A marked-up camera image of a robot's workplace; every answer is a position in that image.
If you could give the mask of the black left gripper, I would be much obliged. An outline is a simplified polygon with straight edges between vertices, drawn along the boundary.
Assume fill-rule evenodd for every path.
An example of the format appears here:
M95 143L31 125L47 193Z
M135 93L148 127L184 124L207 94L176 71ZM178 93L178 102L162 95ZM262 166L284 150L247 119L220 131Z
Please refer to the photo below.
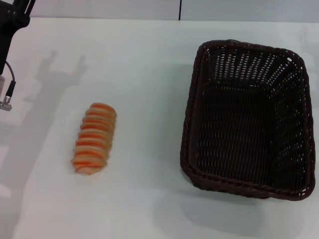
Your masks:
M35 4L35 0L23 0L22 4L16 4L16 1L6 0L6 4L0 4L0 75L3 73L12 38L18 30L29 25Z

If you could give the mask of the orange striped bread loaf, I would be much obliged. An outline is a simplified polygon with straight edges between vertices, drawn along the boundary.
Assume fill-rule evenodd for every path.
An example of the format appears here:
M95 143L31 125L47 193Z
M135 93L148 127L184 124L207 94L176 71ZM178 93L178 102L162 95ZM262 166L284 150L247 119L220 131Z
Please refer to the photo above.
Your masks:
M76 173L92 175L103 170L112 148L116 111L104 103L92 103L85 112L73 149Z

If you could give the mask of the dark brown woven basket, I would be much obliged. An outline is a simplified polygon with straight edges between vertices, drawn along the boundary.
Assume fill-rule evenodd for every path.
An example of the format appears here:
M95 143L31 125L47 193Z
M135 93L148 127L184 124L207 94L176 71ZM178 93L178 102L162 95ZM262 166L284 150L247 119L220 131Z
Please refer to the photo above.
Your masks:
M295 52L236 40L198 48L180 166L206 191L300 201L314 190L309 76Z

